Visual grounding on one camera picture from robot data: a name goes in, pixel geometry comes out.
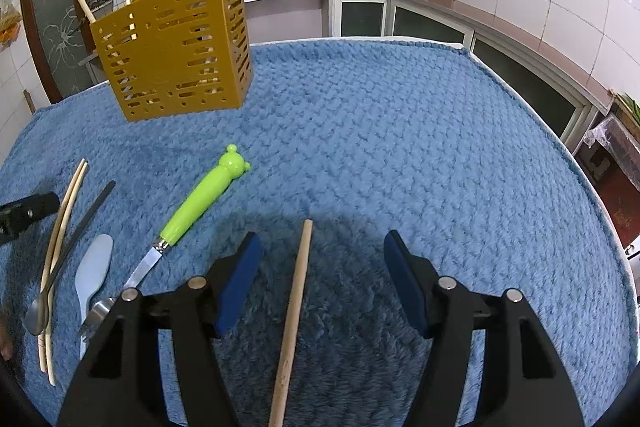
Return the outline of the person's left hand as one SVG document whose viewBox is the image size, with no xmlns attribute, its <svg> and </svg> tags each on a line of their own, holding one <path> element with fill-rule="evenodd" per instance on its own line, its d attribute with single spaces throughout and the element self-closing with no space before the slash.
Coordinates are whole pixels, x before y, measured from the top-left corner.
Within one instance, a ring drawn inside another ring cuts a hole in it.
<svg viewBox="0 0 640 427">
<path fill-rule="evenodd" d="M 6 314 L 0 312 L 0 355 L 4 361 L 9 361 L 13 357 L 14 342 L 9 331 L 9 321 Z"/>
</svg>

